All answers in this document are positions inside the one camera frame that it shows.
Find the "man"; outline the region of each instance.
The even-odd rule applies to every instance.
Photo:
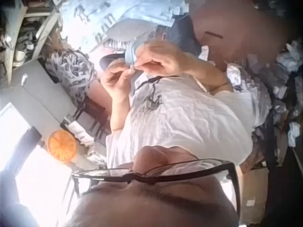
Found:
[[[224,73],[165,41],[143,44],[136,56],[134,68],[123,59],[112,62],[101,83],[113,99],[108,168],[128,168],[139,176],[95,186],[82,196],[66,226],[237,226],[236,211],[219,178],[165,186],[139,179],[161,166],[165,170],[150,175],[194,172],[191,166],[168,164],[197,159],[223,159],[236,165],[244,161],[252,149],[250,94],[233,93]],[[130,101],[130,80],[136,70],[144,71],[141,76],[148,80]]]

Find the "fingernail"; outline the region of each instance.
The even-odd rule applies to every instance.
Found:
[[[136,70],[134,70],[134,69],[128,69],[127,70],[127,73],[128,74],[134,74],[136,72]]]

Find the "orange lid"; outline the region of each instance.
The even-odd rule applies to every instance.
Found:
[[[69,132],[58,130],[50,135],[47,150],[57,160],[69,162],[77,153],[77,142]]]

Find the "white t-shirt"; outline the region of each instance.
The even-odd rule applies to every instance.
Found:
[[[132,162],[142,147],[155,145],[238,165],[252,151],[254,121],[250,93],[212,96],[191,76],[162,78],[136,90],[124,128],[107,137],[107,165]]]

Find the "forearm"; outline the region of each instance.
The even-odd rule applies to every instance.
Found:
[[[110,118],[110,128],[112,131],[123,129],[129,110],[129,97],[125,98],[123,101],[116,101],[113,99],[112,115]]]
[[[187,59],[187,68],[184,73],[195,77],[212,95],[222,90],[233,91],[225,73],[215,66],[191,54],[187,54]]]

